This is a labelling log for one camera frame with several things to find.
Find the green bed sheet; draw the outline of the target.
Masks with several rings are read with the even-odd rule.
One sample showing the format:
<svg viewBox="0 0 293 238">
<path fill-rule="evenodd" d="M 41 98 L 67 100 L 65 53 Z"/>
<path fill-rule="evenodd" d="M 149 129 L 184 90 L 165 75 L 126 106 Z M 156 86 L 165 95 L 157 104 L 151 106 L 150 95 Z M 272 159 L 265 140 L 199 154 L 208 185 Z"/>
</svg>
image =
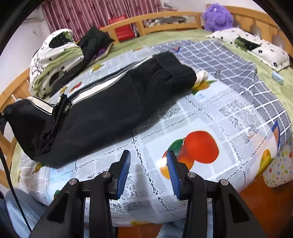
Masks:
<svg viewBox="0 0 293 238">
<path fill-rule="evenodd" d="M 13 185 L 27 192 L 53 193 L 70 178 L 91 179 L 110 167 L 122 151 L 131 152 L 128 188 L 143 183 L 155 191 L 171 191 L 166 151 L 172 149 L 191 171 L 211 181 L 227 179 L 243 190 L 261 172 L 268 187 L 292 180 L 292 69 L 281 71 L 285 85 L 272 79 L 272 70 L 249 53 L 209 38 L 205 31 L 154 33 L 111 50 L 100 68 L 68 85 L 81 88 L 155 53 L 179 51 L 183 63 L 209 74 L 196 92 L 167 100 L 123 139 L 60 168 L 29 159 L 16 146 L 12 159 Z"/>
</svg>

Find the folded floral white green quilt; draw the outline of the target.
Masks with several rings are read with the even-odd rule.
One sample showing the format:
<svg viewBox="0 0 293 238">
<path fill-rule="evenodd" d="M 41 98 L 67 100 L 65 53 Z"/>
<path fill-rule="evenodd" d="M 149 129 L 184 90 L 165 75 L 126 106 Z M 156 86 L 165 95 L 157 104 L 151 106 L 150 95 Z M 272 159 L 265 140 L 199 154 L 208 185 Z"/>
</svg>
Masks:
<svg viewBox="0 0 293 238">
<path fill-rule="evenodd" d="M 30 62 L 30 94 L 44 98 L 52 92 L 57 81 L 83 60 L 84 54 L 75 43 L 71 29 L 51 33 Z"/>
</svg>

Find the black sweatpants with white stripe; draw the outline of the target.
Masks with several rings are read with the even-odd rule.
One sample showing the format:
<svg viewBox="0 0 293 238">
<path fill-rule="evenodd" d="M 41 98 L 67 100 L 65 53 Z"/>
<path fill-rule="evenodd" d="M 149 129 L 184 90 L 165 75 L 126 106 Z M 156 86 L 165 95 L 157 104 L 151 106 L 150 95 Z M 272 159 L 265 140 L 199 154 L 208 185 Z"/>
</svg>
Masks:
<svg viewBox="0 0 293 238">
<path fill-rule="evenodd" d="M 146 120 L 170 97 L 192 88 L 193 68 L 171 52 L 152 55 L 93 82 L 55 104 L 28 97 L 6 106 L 25 154 L 49 167 L 83 157 Z"/>
</svg>

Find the fruit print lace tablecloth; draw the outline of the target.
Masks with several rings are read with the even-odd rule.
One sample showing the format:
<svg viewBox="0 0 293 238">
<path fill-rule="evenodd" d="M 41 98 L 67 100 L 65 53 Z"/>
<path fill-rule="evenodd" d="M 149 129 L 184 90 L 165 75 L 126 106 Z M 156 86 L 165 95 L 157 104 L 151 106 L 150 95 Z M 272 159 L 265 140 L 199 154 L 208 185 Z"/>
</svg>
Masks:
<svg viewBox="0 0 293 238">
<path fill-rule="evenodd" d="M 72 95 L 94 80 L 156 53 L 145 47 L 106 60 L 98 70 L 89 70 L 70 82 L 66 93 Z M 113 225 L 165 223 L 181 219 L 186 211 L 186 203 L 177 200 L 172 190 L 167 150 L 173 150 L 178 160 L 202 178 L 227 179 L 241 191 L 268 168 L 266 159 L 277 155 L 279 139 L 276 123 L 268 126 L 253 104 L 208 73 L 207 80 L 192 92 L 170 97 L 152 116 L 109 146 L 58 168 L 35 162 L 29 174 L 44 173 L 47 182 L 38 190 L 19 189 L 48 205 L 69 179 L 92 179 L 129 150 L 131 165 L 124 193 L 110 203 Z M 20 156 L 29 159 L 21 149 Z"/>
</svg>

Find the purple plush toy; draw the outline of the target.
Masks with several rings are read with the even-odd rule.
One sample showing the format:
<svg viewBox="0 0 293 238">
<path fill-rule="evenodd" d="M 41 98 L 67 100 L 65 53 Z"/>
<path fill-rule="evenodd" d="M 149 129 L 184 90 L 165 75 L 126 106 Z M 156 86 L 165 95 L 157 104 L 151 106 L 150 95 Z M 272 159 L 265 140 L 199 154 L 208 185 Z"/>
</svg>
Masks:
<svg viewBox="0 0 293 238">
<path fill-rule="evenodd" d="M 202 20 L 204 20 L 204 29 L 210 32 L 233 27 L 232 14 L 218 3 L 213 3 L 207 7 L 202 14 Z"/>
</svg>

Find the grey checked cloth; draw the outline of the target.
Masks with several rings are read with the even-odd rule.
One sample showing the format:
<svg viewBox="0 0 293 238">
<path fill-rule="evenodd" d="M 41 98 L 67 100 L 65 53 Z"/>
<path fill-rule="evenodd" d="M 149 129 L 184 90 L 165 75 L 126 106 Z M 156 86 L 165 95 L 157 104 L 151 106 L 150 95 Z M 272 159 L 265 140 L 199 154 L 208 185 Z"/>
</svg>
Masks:
<svg viewBox="0 0 293 238">
<path fill-rule="evenodd" d="M 155 45 L 152 49 L 159 53 L 172 52 L 180 62 L 203 69 L 234 89 L 254 105 L 268 126 L 278 125 L 278 149 L 286 145 L 292 133 L 291 120 L 280 99 L 257 75 L 257 67 L 253 62 L 245 60 L 217 40 L 177 40 Z"/>
</svg>

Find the floral white pillow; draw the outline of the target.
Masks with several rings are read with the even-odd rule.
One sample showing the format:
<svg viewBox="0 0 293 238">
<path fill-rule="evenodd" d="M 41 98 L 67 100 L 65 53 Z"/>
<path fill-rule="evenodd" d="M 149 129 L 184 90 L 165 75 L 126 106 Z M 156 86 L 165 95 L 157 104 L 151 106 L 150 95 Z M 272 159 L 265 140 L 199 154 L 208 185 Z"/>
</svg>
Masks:
<svg viewBox="0 0 293 238">
<path fill-rule="evenodd" d="M 290 66 L 290 56 L 286 51 L 240 28 L 218 30 L 208 35 L 208 38 L 240 47 L 276 72 Z"/>
</svg>

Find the black clothes pile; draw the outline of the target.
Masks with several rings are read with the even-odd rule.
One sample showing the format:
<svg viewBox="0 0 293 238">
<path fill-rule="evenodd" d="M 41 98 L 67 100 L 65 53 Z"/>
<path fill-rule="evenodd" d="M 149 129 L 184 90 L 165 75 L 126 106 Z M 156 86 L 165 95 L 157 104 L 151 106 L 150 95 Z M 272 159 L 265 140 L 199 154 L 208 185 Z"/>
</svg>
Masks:
<svg viewBox="0 0 293 238">
<path fill-rule="evenodd" d="M 50 97 L 52 97 L 56 92 L 58 92 L 67 83 L 72 81 L 75 77 L 77 77 L 101 49 L 105 49 L 113 42 L 114 40 L 107 33 L 99 30 L 95 26 L 92 26 L 77 44 L 79 47 L 81 47 L 82 53 L 84 54 L 83 61 L 67 71 L 65 76 L 63 76 L 54 84 L 50 93 Z"/>
</svg>

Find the red chair right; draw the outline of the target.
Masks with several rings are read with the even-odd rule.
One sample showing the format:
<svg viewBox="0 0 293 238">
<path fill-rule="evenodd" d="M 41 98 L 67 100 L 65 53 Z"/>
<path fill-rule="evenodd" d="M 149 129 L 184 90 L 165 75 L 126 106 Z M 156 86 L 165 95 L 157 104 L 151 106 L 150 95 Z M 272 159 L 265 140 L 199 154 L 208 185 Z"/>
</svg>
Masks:
<svg viewBox="0 0 293 238">
<path fill-rule="evenodd" d="M 122 20 L 127 19 L 127 16 L 122 15 L 122 16 L 118 16 L 118 17 L 114 17 L 114 18 L 110 18 L 108 20 L 109 24 L 113 24 Z M 118 40 L 120 42 L 126 41 L 126 40 L 130 40 L 130 39 L 134 39 L 135 38 L 135 33 L 134 31 L 131 29 L 130 25 L 123 25 L 121 27 L 115 28 L 115 33 L 118 37 Z"/>
</svg>

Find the maroon striped curtain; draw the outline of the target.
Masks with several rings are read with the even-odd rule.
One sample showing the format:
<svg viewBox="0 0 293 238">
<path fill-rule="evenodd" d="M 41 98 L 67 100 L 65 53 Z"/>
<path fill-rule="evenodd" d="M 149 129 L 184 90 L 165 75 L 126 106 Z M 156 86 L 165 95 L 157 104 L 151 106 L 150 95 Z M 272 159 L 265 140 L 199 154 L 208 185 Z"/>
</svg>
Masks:
<svg viewBox="0 0 293 238">
<path fill-rule="evenodd" d="M 71 29 L 73 38 L 80 39 L 92 27 L 105 27 L 109 19 L 125 15 L 159 12 L 161 2 L 156 0 L 59 0 L 44 1 L 41 5 L 50 32 Z"/>
</svg>

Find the small light blue device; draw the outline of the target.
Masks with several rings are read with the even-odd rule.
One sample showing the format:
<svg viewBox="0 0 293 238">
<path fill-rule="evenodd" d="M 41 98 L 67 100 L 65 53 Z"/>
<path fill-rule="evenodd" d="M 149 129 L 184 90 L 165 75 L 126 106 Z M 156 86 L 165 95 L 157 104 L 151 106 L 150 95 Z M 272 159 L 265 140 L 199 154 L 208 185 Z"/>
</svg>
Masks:
<svg viewBox="0 0 293 238">
<path fill-rule="evenodd" d="M 276 71 L 272 71 L 272 79 L 281 85 L 283 85 L 283 83 L 284 83 L 283 77 L 279 73 L 277 73 Z"/>
</svg>

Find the wooden bed frame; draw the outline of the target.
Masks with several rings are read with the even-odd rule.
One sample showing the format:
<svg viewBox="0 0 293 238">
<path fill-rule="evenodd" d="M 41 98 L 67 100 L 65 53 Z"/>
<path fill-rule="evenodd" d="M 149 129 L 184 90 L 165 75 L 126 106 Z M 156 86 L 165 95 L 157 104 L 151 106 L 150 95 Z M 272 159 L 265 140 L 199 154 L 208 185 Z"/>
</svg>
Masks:
<svg viewBox="0 0 293 238">
<path fill-rule="evenodd" d="M 271 17 L 265 13 L 249 8 L 240 8 L 237 6 L 227 6 L 226 8 L 232 14 L 233 20 L 238 21 L 239 24 L 243 26 L 244 30 L 251 31 L 255 29 L 260 38 L 272 44 L 275 43 L 276 40 L 280 40 L 284 44 L 283 50 L 292 54 L 291 43 Z M 138 45 L 144 46 L 151 45 L 153 42 L 164 42 L 168 36 L 172 39 L 191 38 L 192 40 L 201 40 L 204 36 L 208 35 L 208 32 L 199 29 L 203 24 L 199 12 L 194 12 L 191 15 L 194 21 L 190 23 L 189 27 L 185 28 L 181 28 L 178 23 L 167 24 L 158 20 L 159 18 L 166 20 L 168 16 L 168 12 L 160 12 L 140 15 L 137 17 L 137 20 L 131 18 L 130 20 L 134 25 L 134 29 L 142 36 L 142 39 L 137 41 L 130 40 L 127 44 L 118 40 L 112 48 L 110 56 L 113 57 L 115 54 L 120 55 L 127 49 L 135 51 L 135 46 Z M 227 46 L 237 54 L 243 55 L 247 60 L 254 62 L 258 70 L 257 75 L 265 82 L 275 96 L 280 99 L 292 122 L 292 67 L 286 67 L 279 71 L 279 74 L 285 79 L 285 84 L 280 85 L 272 79 L 271 75 L 273 70 L 268 65 L 229 43 Z M 17 98 L 23 98 L 29 95 L 29 69 L 26 69 L 2 92 L 1 106 L 5 107 L 7 104 L 14 102 Z M 6 138 L 2 138 L 1 144 L 8 153 L 8 160 L 12 162 L 11 178 L 15 186 L 23 188 L 24 190 L 38 190 L 44 187 L 47 182 L 44 173 L 40 173 L 36 176 L 29 174 L 36 163 L 29 159 L 21 158 L 20 147 L 17 145 L 16 140 L 14 139 L 9 142 Z"/>
</svg>

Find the star print white cloth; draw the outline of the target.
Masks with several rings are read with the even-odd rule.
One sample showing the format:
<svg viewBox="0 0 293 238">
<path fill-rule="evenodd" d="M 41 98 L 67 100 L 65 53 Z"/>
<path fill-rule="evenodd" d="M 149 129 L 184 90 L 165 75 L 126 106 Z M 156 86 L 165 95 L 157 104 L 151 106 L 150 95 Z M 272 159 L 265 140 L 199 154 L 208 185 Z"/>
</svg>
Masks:
<svg viewBox="0 0 293 238">
<path fill-rule="evenodd" d="M 292 181 L 293 178 L 293 142 L 292 135 L 277 157 L 263 173 L 263 179 L 268 187 L 276 187 Z"/>
</svg>

